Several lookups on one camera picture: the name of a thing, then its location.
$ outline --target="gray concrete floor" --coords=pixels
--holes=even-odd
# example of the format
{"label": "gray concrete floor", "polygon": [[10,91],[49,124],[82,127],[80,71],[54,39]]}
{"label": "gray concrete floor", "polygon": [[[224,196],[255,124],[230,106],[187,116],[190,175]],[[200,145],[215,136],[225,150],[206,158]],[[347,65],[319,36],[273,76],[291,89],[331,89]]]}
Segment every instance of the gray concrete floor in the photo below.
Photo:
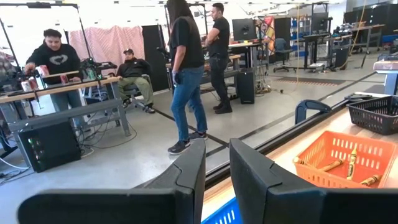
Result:
{"label": "gray concrete floor", "polygon": [[[353,55],[349,58],[348,68],[339,72],[310,73],[299,70],[296,74],[291,70],[289,73],[283,71],[272,73],[273,65],[271,65],[267,82],[271,83],[273,88],[284,89],[284,94],[273,91],[257,97],[254,105],[241,105],[239,100],[234,100],[232,101],[234,112],[231,114],[214,114],[212,107],[218,104],[216,94],[214,92],[203,94],[201,98],[208,120],[208,134],[216,140],[206,141],[208,153],[206,171],[216,169],[229,160],[228,148],[225,146],[230,138],[240,138],[246,144],[256,147],[293,126],[292,112],[300,100],[322,99],[322,102],[333,106],[346,95],[383,83],[385,76],[377,74],[358,81],[373,72],[373,63],[381,53],[374,52],[368,55],[362,69],[354,67],[361,65],[363,54]],[[290,63],[296,66],[294,58]],[[297,76],[337,79],[345,82],[337,86],[322,86],[277,81],[281,77]],[[114,123],[110,123],[107,128],[111,130],[106,132],[96,146],[108,147],[128,141],[127,143],[107,149],[94,148],[92,154],[80,161],[39,174],[28,170],[21,175],[21,177],[27,175],[26,177],[0,185],[1,223],[17,223],[16,211],[19,204],[42,190],[130,189],[159,175],[177,158],[167,153],[167,148],[177,141],[177,128],[170,119],[171,99],[171,92],[155,95],[155,108],[161,111],[161,114],[145,114],[140,109],[127,112],[127,118],[137,132],[137,136],[131,141],[128,141],[131,138],[124,137],[121,128],[116,128]],[[187,113],[187,118],[189,125],[195,127],[193,114]],[[25,166],[19,151],[6,157],[6,160],[11,164]],[[6,173],[12,170],[15,169],[0,162],[0,172]]]}

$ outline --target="orange plastic basket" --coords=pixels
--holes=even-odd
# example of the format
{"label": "orange plastic basket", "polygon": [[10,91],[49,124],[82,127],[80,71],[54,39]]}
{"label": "orange plastic basket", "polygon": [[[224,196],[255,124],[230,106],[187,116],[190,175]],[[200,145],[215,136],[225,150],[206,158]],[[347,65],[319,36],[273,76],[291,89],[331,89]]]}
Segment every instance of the orange plastic basket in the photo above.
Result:
{"label": "orange plastic basket", "polygon": [[[357,150],[353,180],[347,180],[349,158]],[[360,184],[373,175],[382,175],[380,181],[370,185],[382,188],[396,156],[396,145],[375,139],[325,131],[315,142],[297,157],[310,166],[295,163],[297,175],[318,187],[367,188]],[[344,163],[328,172],[318,170],[337,159]]]}

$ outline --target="monitor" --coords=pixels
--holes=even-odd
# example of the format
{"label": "monitor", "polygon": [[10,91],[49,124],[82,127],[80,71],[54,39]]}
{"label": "monitor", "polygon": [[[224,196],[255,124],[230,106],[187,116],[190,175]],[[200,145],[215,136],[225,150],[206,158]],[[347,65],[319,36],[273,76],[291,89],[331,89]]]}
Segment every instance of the monitor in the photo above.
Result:
{"label": "monitor", "polygon": [[252,19],[233,19],[232,26],[235,41],[257,39],[256,26]]}
{"label": "monitor", "polygon": [[328,32],[328,16],[327,12],[313,13],[311,17],[312,34],[323,34]]}

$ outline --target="long dark hair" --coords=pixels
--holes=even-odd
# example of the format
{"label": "long dark hair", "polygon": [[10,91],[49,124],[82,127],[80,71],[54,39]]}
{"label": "long dark hair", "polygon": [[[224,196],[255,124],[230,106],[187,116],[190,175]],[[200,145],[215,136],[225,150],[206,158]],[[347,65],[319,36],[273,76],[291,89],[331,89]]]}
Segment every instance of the long dark hair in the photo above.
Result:
{"label": "long dark hair", "polygon": [[191,10],[186,0],[168,0],[167,10],[170,16],[170,25],[173,26],[174,21],[182,16],[188,16],[193,19]]}

